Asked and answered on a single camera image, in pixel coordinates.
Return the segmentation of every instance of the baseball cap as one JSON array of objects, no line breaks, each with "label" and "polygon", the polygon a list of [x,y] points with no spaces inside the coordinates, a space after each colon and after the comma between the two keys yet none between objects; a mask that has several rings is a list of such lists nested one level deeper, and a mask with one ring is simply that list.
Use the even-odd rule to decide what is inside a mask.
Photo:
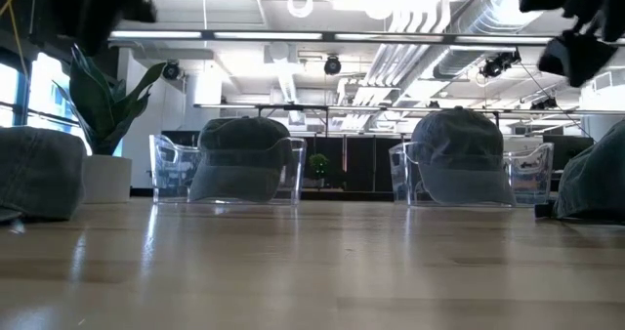
[{"label": "baseball cap", "polygon": [[564,167],[556,218],[625,222],[625,120]]},{"label": "baseball cap", "polygon": [[417,123],[408,155],[424,189],[442,204],[515,205],[504,163],[504,141],[482,114],[456,106]]},{"label": "baseball cap", "polygon": [[271,200],[292,156],[289,136],[284,125],[264,117],[210,120],[199,137],[201,160],[189,200]]},{"label": "baseball cap", "polygon": [[83,198],[82,140],[59,131],[0,128],[0,221],[68,220]]}]

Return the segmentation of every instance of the desk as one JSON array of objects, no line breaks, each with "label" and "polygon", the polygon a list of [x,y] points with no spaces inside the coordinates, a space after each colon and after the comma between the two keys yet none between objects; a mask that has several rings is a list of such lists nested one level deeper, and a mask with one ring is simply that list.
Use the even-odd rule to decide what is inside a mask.
[{"label": "desk", "polygon": [[391,203],[83,208],[0,229],[0,329],[622,329],[625,229]]}]

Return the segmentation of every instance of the wooden tabletop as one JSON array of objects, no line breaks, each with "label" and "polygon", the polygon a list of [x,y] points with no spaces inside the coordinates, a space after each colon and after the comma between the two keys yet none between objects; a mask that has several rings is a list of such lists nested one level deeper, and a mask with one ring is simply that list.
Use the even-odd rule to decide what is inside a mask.
[{"label": "wooden tabletop", "polygon": [[530,210],[134,200],[0,246],[0,329],[625,328],[625,228]]}]

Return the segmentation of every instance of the ceiling light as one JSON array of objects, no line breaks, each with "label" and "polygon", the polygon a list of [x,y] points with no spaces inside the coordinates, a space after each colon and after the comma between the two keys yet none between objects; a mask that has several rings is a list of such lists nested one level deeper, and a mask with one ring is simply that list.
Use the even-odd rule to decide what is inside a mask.
[{"label": "ceiling light", "polygon": [[456,43],[461,44],[492,44],[494,45],[508,45],[508,46],[546,46],[551,40],[550,37],[540,36],[457,36],[455,38]]},{"label": "ceiling light", "polygon": [[289,41],[318,41],[321,33],[307,32],[215,32],[215,39],[221,40],[289,40]]},{"label": "ceiling light", "polygon": [[363,110],[363,111],[378,111],[382,110],[380,106],[328,106],[328,110],[335,111],[349,111],[349,110]]},{"label": "ceiling light", "polygon": [[150,38],[150,39],[199,39],[202,38],[202,32],[199,31],[113,31],[110,38],[127,39],[127,38]]},{"label": "ceiling light", "polygon": [[516,47],[497,46],[449,46],[452,51],[478,51],[478,52],[514,52]]},{"label": "ceiling light", "polygon": [[295,8],[295,0],[287,0],[286,9],[295,18],[305,18],[313,12],[313,0],[306,0],[302,8]]},{"label": "ceiling light", "polygon": [[196,103],[194,107],[202,108],[216,108],[216,109],[256,109],[253,104],[199,104]]},{"label": "ceiling light", "polygon": [[337,41],[379,41],[395,43],[423,43],[439,44],[443,36],[437,34],[409,34],[409,33],[336,33],[334,39]]}]

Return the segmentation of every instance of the fluorescent light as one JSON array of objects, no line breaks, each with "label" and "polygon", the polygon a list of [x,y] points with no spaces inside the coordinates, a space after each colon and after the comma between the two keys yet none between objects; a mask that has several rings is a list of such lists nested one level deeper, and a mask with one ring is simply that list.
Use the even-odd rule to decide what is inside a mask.
[{"label": "fluorescent light", "polygon": [[478,52],[515,52],[516,47],[496,46],[449,46],[452,51],[478,51]]},{"label": "fluorescent light", "polygon": [[228,40],[305,40],[318,41],[321,33],[307,32],[215,32],[215,39]]},{"label": "fluorescent light", "polygon": [[202,38],[199,31],[113,31],[111,38]]},{"label": "fluorescent light", "polygon": [[253,104],[194,104],[194,107],[213,108],[213,109],[256,109]]},{"label": "fluorescent light", "polygon": [[442,108],[424,108],[424,107],[392,107],[389,108],[392,111],[410,111],[410,112],[432,112],[441,111]]},{"label": "fluorescent light", "polygon": [[379,41],[397,43],[439,43],[443,36],[407,33],[336,33],[337,41]]},{"label": "fluorescent light", "polygon": [[382,110],[380,106],[328,106],[328,110],[335,111],[349,111],[349,110],[363,110],[363,111],[378,111]]},{"label": "fluorescent light", "polygon": [[508,44],[508,45],[526,45],[526,46],[545,46],[552,37],[539,36],[457,36],[456,43],[462,44]]}]

